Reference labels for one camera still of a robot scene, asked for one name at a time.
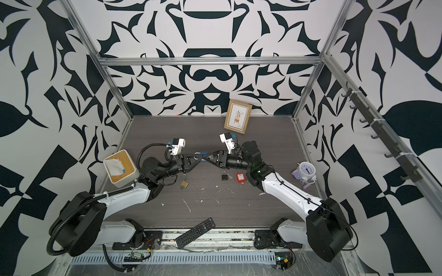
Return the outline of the small black padlock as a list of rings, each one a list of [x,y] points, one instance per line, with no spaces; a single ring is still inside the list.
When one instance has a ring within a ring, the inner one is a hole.
[[[221,177],[222,177],[223,181],[228,181],[229,180],[229,176],[228,176],[227,172],[225,172],[225,171],[222,173]]]

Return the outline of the brass padlock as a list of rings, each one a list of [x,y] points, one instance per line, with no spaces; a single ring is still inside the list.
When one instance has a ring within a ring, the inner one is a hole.
[[[182,180],[181,184],[180,184],[180,191],[186,189],[189,185],[189,182],[187,180]]]

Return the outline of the red padlock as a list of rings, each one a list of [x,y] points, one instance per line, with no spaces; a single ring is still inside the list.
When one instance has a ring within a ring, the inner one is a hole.
[[[238,181],[238,183],[244,183],[244,182],[246,182],[246,176],[245,176],[245,174],[244,173],[238,173],[237,174],[237,181]]]

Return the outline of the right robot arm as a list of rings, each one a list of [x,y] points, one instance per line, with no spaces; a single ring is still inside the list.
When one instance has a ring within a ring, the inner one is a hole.
[[[245,142],[240,155],[219,150],[203,155],[203,159],[221,169],[245,169],[253,186],[279,199],[302,219],[276,224],[283,242],[307,244],[322,260],[331,262],[356,236],[338,202],[322,200],[289,183],[262,160],[255,141]]]

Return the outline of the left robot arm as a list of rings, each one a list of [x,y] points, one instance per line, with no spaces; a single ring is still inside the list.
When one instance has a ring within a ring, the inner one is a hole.
[[[173,150],[174,146],[167,147],[165,163],[153,156],[145,160],[138,156],[136,166],[140,175],[128,187],[101,194],[78,193],[50,227],[47,254],[79,256],[93,246],[106,248],[111,243],[131,248],[143,246],[144,230],[135,220],[108,222],[105,219],[155,199],[166,185],[166,178],[186,174],[203,160],[202,153],[173,155]]]

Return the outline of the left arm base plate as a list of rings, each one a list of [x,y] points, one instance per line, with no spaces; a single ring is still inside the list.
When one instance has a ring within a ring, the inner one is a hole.
[[[114,251],[158,249],[162,243],[162,231],[136,232],[128,243],[114,243]]]

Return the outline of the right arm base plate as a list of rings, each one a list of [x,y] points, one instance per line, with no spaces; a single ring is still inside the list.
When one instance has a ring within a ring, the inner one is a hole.
[[[277,230],[255,230],[254,247],[259,250],[266,248],[302,248],[307,243],[307,235],[304,232],[283,233]]]

